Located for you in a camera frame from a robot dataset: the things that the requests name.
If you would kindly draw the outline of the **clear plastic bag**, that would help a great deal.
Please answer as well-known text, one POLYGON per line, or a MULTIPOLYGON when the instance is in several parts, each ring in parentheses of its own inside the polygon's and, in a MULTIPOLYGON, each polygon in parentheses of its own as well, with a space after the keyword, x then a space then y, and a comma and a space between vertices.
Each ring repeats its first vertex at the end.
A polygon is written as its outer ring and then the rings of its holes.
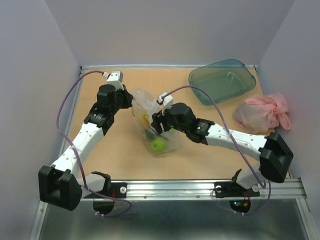
POLYGON ((131 113, 139 134, 149 151, 154 155, 160 155, 180 149, 182 147, 182 140, 176 131, 171 129, 158 134, 152 128, 150 124, 152 114, 158 113, 161 110, 153 95, 142 88, 134 89, 131 94, 133 95, 131 113), (166 140, 167 148, 163 153, 155 153, 151 149, 151 142, 157 137, 162 137, 166 140))

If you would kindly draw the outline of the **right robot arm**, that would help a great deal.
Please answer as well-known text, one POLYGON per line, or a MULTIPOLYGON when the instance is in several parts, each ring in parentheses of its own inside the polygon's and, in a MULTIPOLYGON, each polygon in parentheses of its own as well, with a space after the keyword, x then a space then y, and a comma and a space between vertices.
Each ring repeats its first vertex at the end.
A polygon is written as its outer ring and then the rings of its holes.
POLYGON ((192 109, 181 102, 154 113, 151 126, 160 135, 174 129, 194 143, 227 148, 257 160, 256 164, 240 169, 233 177, 230 189, 235 195, 242 195, 264 181, 283 183, 294 157, 283 137, 276 132, 253 135, 233 131, 213 121, 197 118, 192 109))

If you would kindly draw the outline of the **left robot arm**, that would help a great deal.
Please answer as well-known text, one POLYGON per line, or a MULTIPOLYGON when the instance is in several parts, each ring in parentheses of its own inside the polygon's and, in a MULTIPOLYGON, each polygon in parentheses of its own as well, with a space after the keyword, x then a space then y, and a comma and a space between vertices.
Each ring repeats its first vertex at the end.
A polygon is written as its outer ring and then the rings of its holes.
POLYGON ((111 193, 111 178, 98 171, 83 174, 83 163, 95 145, 106 135, 120 109, 132 107, 133 96, 124 84, 104 84, 99 87, 97 101, 84 119, 79 133, 69 141, 69 147, 50 166, 38 172, 39 198, 42 202, 73 211, 89 194, 117 201, 111 193))

